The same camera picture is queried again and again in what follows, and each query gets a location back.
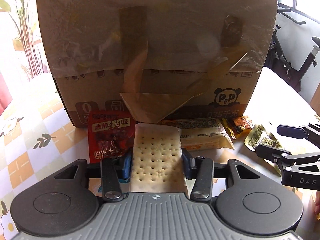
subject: clear plastic wrap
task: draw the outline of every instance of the clear plastic wrap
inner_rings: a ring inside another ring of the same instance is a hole
[[[276,18],[276,0],[37,0],[44,49],[54,77],[126,69],[121,9],[145,17],[145,69],[207,72],[243,46],[233,68],[261,70]]]

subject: black circular pad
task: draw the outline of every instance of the black circular pad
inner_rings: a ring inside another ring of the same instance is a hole
[[[84,187],[85,166],[86,160],[79,160],[17,195],[11,204],[17,228],[30,235],[51,237],[72,233],[90,222],[99,203]]]
[[[270,214],[280,207],[280,200],[265,192],[250,193],[243,198],[243,205],[257,214]]]
[[[71,199],[65,194],[52,192],[37,197],[33,205],[41,213],[58,214],[68,209]]]
[[[218,196],[215,211],[236,230],[266,236],[294,230],[303,205],[297,195],[267,177],[238,177]]]

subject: red snack package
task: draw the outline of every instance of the red snack package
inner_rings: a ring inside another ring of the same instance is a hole
[[[124,155],[133,147],[135,124],[129,112],[91,111],[88,123],[90,163]]]

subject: barcode label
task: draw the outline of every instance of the barcode label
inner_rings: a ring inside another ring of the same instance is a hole
[[[191,138],[191,135],[180,135],[180,138]]]
[[[222,132],[216,132],[216,133],[204,133],[204,134],[197,134],[198,137],[200,136],[215,136],[215,135],[219,135],[219,134],[223,134]]]

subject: red curtain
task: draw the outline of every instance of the red curtain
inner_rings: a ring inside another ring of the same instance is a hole
[[[0,73],[0,114],[7,108],[11,103],[12,96],[10,95],[7,84],[4,81],[2,74]]]

